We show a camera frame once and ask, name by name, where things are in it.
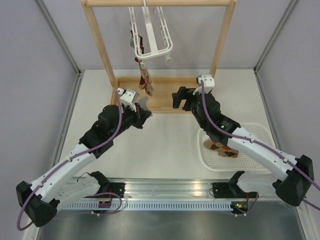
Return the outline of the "grey sock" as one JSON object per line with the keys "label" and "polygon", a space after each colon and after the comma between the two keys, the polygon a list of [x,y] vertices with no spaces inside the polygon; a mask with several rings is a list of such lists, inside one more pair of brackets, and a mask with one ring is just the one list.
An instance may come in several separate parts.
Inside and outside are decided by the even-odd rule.
{"label": "grey sock", "polygon": [[149,98],[147,96],[144,96],[144,97],[140,98],[137,103],[139,104],[139,106],[142,109],[148,111],[149,110],[149,108],[148,108],[148,100],[149,100]]}

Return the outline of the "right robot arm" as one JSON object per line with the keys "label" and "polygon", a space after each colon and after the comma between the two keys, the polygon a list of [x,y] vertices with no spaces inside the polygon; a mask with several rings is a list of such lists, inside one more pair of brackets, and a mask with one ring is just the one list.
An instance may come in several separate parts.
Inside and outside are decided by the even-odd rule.
{"label": "right robot arm", "polygon": [[244,193],[274,192],[285,203],[298,207],[314,182],[313,161],[302,155],[285,153],[249,133],[238,122],[221,112],[221,105],[209,93],[198,93],[195,88],[181,86],[172,94],[172,107],[191,112],[207,136],[224,146],[243,153],[270,171],[267,176],[254,176],[238,170],[228,183],[234,197]]}

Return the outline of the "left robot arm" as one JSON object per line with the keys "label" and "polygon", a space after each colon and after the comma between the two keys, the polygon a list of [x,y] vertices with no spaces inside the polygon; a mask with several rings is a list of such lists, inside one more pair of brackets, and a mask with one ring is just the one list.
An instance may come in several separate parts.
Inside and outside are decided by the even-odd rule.
{"label": "left robot arm", "polygon": [[73,184],[68,184],[68,181],[108,151],[114,145],[114,139],[124,131],[130,127],[143,128],[152,113],[138,103],[134,103],[134,107],[135,110],[121,104],[105,106],[97,121],[61,162],[31,183],[21,181],[16,186],[21,207],[16,223],[18,230],[26,230],[21,226],[23,214],[28,216],[32,224],[42,227],[64,207],[82,198],[95,195],[103,198],[108,195],[110,182],[99,171]]}

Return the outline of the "beige argyle sock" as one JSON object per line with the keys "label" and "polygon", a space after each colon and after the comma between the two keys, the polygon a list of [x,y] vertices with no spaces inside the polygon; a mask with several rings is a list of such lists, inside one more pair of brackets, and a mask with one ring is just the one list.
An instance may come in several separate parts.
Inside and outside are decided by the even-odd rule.
{"label": "beige argyle sock", "polygon": [[212,139],[207,139],[203,143],[203,146],[208,150],[218,153],[221,157],[237,158],[239,156],[239,152],[237,150]]}
{"label": "beige argyle sock", "polygon": [[[131,33],[131,40],[130,40],[130,46],[132,48],[135,48],[135,44],[134,44],[134,36],[133,36],[133,31],[132,29],[130,30]],[[139,47],[141,52],[144,54],[145,52],[145,48],[144,48],[144,43],[143,43],[143,37],[138,35],[139,37]],[[149,71],[146,67],[146,64],[144,61],[140,60],[139,58],[135,57],[134,58],[135,62],[138,63],[139,65],[139,70],[140,70],[140,80],[139,80],[139,84],[138,87],[140,90],[144,90],[145,93],[152,97],[153,93],[154,93],[154,87],[152,85],[152,79],[151,76],[149,74]]]}

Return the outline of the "beige argyle sock front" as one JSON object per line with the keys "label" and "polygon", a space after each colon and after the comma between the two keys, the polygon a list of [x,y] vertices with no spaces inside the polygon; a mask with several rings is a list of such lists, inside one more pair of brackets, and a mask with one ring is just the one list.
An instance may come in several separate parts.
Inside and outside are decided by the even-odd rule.
{"label": "beige argyle sock front", "polygon": [[218,153],[221,157],[237,158],[239,156],[239,152],[237,150],[212,139],[207,139],[203,143],[203,146],[208,150]]}

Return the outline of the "white plastic clip hanger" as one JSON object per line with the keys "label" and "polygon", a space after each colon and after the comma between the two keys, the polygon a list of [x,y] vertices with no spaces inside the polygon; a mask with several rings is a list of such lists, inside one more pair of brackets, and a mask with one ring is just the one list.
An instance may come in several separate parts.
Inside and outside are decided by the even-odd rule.
{"label": "white plastic clip hanger", "polygon": [[167,26],[166,18],[164,16],[164,12],[161,6],[155,6],[153,8],[153,13],[156,14],[158,18],[159,23],[159,30],[161,33],[161,37],[163,40],[164,48],[159,48],[154,32],[154,27],[152,23],[152,18],[150,15],[149,7],[147,6],[146,1],[144,0],[143,6],[141,7],[142,10],[142,16],[144,20],[145,30],[147,34],[147,40],[149,45],[149,51],[142,53],[140,50],[140,41],[139,41],[139,32],[138,32],[138,25],[136,21],[136,8],[130,6],[128,8],[129,10],[129,16],[130,16],[130,26],[131,30],[133,32],[133,41],[134,41],[134,54],[135,57],[142,61],[158,58],[158,57],[164,57],[166,58],[167,55],[171,54],[171,51],[173,50],[173,41]]}

